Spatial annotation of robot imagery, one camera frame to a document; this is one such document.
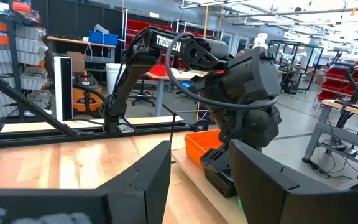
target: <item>floor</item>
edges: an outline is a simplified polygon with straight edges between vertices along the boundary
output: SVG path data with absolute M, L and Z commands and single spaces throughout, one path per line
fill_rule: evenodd
M 196 104 L 183 95 L 179 98 L 175 97 L 174 93 L 169 93 L 168 88 L 165 88 L 163 103 L 166 104 L 173 111 L 183 111 L 183 110 L 195 110 Z M 156 90 L 150 89 L 154 95 L 156 95 Z M 321 112 L 321 108 L 317 106 L 313 107 L 313 102 L 316 97 L 316 92 L 318 91 L 318 86 L 313 86 L 311 91 L 307 93 L 298 93 L 296 95 L 280 95 L 276 107 L 280 110 L 280 115 L 283 121 L 280 123 L 280 134 L 267 146 L 263 149 L 263 153 L 269 157 L 275 159 L 278 162 L 281 162 L 292 169 L 295 169 L 304 175 L 312 177 L 318 181 L 324 182 L 332 187 L 335 187 L 339 190 L 344 190 L 352 185 L 358 183 L 357 172 L 358 164 L 353 161 L 348 160 L 350 165 L 345 164 L 345 167 L 342 171 L 335 173 L 335 175 L 345 175 L 353 178 L 352 180 L 346 178 L 331 178 L 325 179 L 318 174 L 314 173 L 308 165 L 301 161 L 303 154 L 305 153 L 306 146 L 310 140 L 311 133 L 314 130 L 314 126 L 318 120 L 318 116 Z M 153 116 L 154 108 L 146 102 L 137 103 L 136 106 L 131 105 L 131 101 L 128 101 L 128 108 L 126 116 L 128 118 L 135 117 L 147 117 Z M 336 123 L 339 118 L 339 110 L 333 110 L 329 117 L 329 121 Z M 170 116 L 170 113 L 163 109 L 162 116 Z M 181 114 L 183 119 L 189 121 L 195 121 L 196 116 L 194 113 Z M 79 115 L 76 118 L 89 118 L 87 115 Z M 346 124 L 346 129 L 349 131 L 357 132 L 358 130 L 358 116 L 352 117 Z M 325 154 L 323 148 L 316 151 L 312 157 L 312 161 L 320 163 L 323 168 L 326 170 L 331 169 L 334 166 L 336 168 L 333 171 L 342 169 L 344 166 L 345 160 L 343 157 L 337 154 L 333 154 L 333 158 L 329 154 Z

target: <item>black stand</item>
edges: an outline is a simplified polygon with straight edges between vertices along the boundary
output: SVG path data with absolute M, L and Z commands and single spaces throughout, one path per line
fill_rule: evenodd
M 142 84 L 140 85 L 140 93 L 136 96 L 130 96 L 130 98 L 135 99 L 132 101 L 132 106 L 135 106 L 135 104 L 139 101 L 146 101 L 148 103 L 151 103 L 152 106 L 155 107 L 155 103 L 151 100 L 156 100 L 156 98 L 150 93 L 144 91 L 144 79 L 142 80 Z

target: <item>table leg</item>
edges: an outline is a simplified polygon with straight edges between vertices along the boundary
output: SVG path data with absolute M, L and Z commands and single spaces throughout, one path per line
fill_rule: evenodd
M 164 80 L 158 80 L 157 85 L 157 103 L 154 109 L 154 116 L 161 116 L 161 109 L 162 109 L 162 98 L 164 94 Z
M 328 119 L 328 116 L 331 112 L 331 107 L 324 105 L 323 110 L 321 111 L 320 117 L 318 118 L 318 123 L 325 123 Z M 308 147 L 306 148 L 304 159 L 310 159 L 318 145 L 318 140 L 320 139 L 321 131 L 317 128 L 314 128 L 313 134 L 311 135 Z

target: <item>ceiling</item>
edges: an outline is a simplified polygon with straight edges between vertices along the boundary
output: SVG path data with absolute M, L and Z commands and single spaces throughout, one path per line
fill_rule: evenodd
M 213 0 L 191 0 L 185 1 L 186 4 L 213 2 Z M 294 12 L 295 9 L 301 11 L 320 11 L 330 9 L 353 9 L 358 7 L 358 0 L 248 0 L 239 3 L 225 4 L 226 15 L 236 14 L 276 14 L 279 12 Z M 210 11 L 220 11 L 222 6 L 211 6 Z M 351 12 L 325 13 L 325 14 L 304 14 L 295 16 L 263 16 L 263 17 L 244 17 L 233 18 L 237 23 L 267 21 L 267 22 L 346 22 L 358 21 L 358 11 L 352 16 Z M 318 25 L 318 26 L 279 26 L 286 31 L 294 33 L 304 33 L 308 35 L 320 34 L 326 40 L 332 39 L 335 42 L 353 43 L 358 47 L 358 24 L 341 25 Z

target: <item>white cylinder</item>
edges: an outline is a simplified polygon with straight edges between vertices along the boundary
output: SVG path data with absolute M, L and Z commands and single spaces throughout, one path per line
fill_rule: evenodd
M 112 94 L 114 91 L 114 87 L 116 86 L 116 79 L 118 76 L 119 67 L 121 64 L 115 64 L 115 63 L 108 63 L 106 64 L 106 76 L 107 76 L 107 92 L 109 94 Z M 122 73 L 124 72 L 126 68 L 126 65 L 122 65 L 121 74 L 119 75 L 121 77 Z

